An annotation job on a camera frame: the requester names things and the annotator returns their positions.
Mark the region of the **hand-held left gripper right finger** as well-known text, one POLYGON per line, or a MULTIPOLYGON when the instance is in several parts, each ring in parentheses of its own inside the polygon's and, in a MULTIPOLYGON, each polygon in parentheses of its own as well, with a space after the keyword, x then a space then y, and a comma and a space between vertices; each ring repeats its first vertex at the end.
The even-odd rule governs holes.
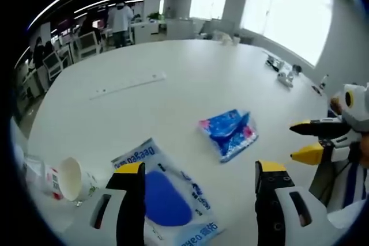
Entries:
POLYGON ((255 212, 258 245, 330 245, 332 224, 324 205, 296 186, 286 168, 255 162, 255 212))

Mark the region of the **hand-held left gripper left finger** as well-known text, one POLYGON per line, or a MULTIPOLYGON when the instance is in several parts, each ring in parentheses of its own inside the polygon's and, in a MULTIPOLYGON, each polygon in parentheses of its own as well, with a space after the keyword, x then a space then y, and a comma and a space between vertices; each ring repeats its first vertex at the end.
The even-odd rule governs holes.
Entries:
POLYGON ((86 202, 86 245, 144 245, 145 164, 120 166, 86 202))

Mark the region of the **person's right hand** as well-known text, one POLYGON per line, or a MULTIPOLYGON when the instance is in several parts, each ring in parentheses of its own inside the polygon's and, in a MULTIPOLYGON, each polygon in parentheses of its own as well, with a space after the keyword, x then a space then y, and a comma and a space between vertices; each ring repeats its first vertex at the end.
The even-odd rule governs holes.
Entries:
POLYGON ((363 137, 360 142, 352 143, 349 149, 349 161, 359 163, 363 168, 368 169, 368 137, 363 137))

